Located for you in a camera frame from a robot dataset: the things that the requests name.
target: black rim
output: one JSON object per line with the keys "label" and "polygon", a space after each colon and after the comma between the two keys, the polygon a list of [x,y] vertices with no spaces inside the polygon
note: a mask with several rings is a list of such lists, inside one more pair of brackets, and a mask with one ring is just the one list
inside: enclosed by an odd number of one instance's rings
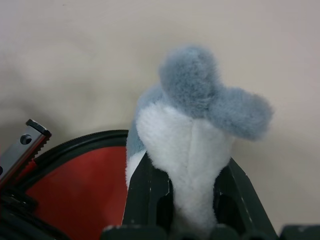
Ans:
{"label": "black rim", "polygon": [[128,130],[101,131],[62,143],[34,159],[37,167],[16,183],[26,191],[62,164],[90,151],[106,147],[126,146]]}

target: white wall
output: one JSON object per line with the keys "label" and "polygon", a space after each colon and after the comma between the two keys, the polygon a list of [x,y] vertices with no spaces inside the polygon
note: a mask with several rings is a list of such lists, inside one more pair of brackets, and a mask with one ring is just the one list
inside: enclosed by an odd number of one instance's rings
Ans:
{"label": "white wall", "polygon": [[0,151],[33,118],[49,147],[127,128],[164,54],[210,47],[228,85],[276,108],[264,141],[233,157],[278,231],[320,222],[318,0],[2,0]]}

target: screw hole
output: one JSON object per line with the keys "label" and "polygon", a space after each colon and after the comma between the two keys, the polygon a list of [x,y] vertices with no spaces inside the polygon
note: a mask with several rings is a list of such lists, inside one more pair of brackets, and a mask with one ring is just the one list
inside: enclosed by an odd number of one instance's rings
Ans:
{"label": "screw hole", "polygon": [[32,141],[32,137],[29,134],[24,134],[20,137],[20,143],[27,145]]}

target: black plastic holder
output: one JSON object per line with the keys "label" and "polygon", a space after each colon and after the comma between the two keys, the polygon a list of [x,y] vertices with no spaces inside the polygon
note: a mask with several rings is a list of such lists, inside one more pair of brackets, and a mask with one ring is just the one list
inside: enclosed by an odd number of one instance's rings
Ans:
{"label": "black plastic holder", "polygon": [[[287,226],[278,238],[251,181],[233,159],[221,171],[213,191],[218,224],[211,240],[320,239],[320,225]],[[107,227],[100,240],[167,240],[173,212],[171,181],[145,155],[130,181],[122,226]],[[170,239],[198,240],[188,232]]]}

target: black plastic part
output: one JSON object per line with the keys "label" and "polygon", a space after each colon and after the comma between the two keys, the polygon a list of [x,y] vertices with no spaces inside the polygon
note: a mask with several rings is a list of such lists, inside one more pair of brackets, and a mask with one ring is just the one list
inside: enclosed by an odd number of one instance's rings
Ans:
{"label": "black plastic part", "polygon": [[134,225],[109,227],[103,231],[100,240],[167,240],[166,232],[158,226]]}
{"label": "black plastic part", "polygon": [[16,209],[2,207],[0,226],[0,236],[6,240],[70,240],[64,233],[22,209],[18,214]]}
{"label": "black plastic part", "polygon": [[1,204],[4,206],[14,206],[19,209],[23,208],[30,213],[38,206],[36,200],[13,187],[7,188],[1,195]]}
{"label": "black plastic part", "polygon": [[279,240],[320,240],[320,225],[286,226]]}
{"label": "black plastic part", "polygon": [[[215,182],[212,204],[218,222],[224,225],[218,225],[211,239],[225,240],[227,236],[235,240],[242,237],[248,240],[277,239],[249,178],[233,159]],[[173,211],[173,190],[169,177],[155,169],[145,155],[131,178],[122,221],[127,226],[123,231],[127,231],[132,224],[156,224],[168,233]],[[172,239],[195,240],[187,231]]]}
{"label": "black plastic part", "polygon": [[145,155],[131,178],[122,224],[157,225],[168,232],[173,215],[172,192],[168,175],[155,169]]}
{"label": "black plastic part", "polygon": [[251,181],[233,159],[215,181],[214,208],[218,222],[232,227],[240,236],[258,231],[271,240],[277,238]]}
{"label": "black plastic part", "polygon": [[38,132],[40,132],[42,135],[46,137],[50,138],[52,136],[51,132],[48,129],[44,128],[43,126],[41,126],[36,121],[33,121],[32,119],[29,119],[28,121],[26,121],[25,125],[34,128],[35,130],[37,130]]}

